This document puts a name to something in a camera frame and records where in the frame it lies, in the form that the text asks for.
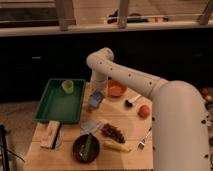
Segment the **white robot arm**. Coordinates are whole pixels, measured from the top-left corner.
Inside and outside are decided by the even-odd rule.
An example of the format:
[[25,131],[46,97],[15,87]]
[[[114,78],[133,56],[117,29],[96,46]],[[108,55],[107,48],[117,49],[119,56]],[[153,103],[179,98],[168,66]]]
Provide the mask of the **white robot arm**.
[[153,171],[211,171],[207,110],[200,92],[184,81],[168,81],[113,62],[102,48],[87,59],[98,89],[112,78],[152,101]]

